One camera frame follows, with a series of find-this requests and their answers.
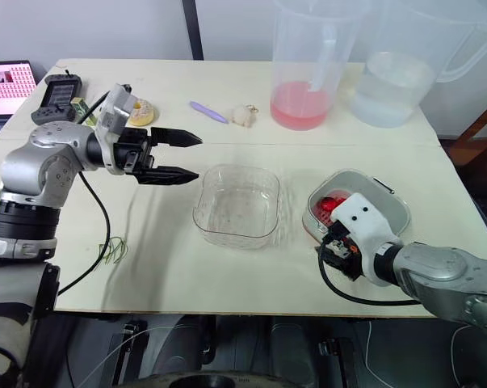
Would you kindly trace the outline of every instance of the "plastic pitcher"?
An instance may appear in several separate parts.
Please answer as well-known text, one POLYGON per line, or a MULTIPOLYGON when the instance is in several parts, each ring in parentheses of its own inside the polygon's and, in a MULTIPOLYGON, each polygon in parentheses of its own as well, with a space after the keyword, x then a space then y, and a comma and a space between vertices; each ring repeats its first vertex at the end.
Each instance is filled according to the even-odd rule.
POLYGON ((351 102, 355 116, 384 128, 405 123, 434 82, 462 77, 487 53, 486 21, 475 0, 388 0, 351 102), (480 47, 465 44, 474 32, 485 37, 480 47), (473 53, 464 59, 466 49, 473 53))
POLYGON ((271 114, 311 129, 324 121, 368 0, 276 0, 271 114))

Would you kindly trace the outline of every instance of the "laptop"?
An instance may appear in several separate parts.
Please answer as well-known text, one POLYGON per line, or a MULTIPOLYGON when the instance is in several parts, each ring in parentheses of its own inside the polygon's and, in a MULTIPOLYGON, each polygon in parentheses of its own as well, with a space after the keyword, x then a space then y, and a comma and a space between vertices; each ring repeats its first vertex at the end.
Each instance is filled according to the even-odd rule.
POLYGON ((0 62, 0 130, 35 89, 30 62, 0 62))

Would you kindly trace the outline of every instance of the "red liquid in pitcher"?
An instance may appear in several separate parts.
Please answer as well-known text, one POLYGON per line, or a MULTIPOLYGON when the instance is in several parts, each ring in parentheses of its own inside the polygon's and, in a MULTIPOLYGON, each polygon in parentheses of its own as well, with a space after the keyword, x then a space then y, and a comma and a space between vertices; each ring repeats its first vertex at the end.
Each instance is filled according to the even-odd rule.
POLYGON ((286 128, 312 129, 324 121, 330 97, 325 91, 309 91, 309 82, 286 82, 275 88, 270 102, 272 117, 286 128))

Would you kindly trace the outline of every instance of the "donut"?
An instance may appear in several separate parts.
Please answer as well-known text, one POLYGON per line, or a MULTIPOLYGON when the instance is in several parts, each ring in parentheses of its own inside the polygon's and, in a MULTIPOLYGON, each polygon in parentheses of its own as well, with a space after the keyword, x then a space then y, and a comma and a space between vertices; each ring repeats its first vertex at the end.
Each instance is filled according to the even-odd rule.
POLYGON ((142 127, 153 121, 154 113, 152 104, 145 99, 138 99, 133 106, 132 114, 128 118, 130 125, 142 127))

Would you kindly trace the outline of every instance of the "clear water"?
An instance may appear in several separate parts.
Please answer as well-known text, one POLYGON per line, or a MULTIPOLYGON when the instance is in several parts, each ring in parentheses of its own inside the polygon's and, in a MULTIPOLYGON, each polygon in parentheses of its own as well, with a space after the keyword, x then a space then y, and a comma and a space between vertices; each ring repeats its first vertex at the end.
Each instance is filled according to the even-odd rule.
POLYGON ((356 87, 352 112, 378 127, 397 127, 409 119, 436 75, 423 61, 404 53, 371 55, 356 87))

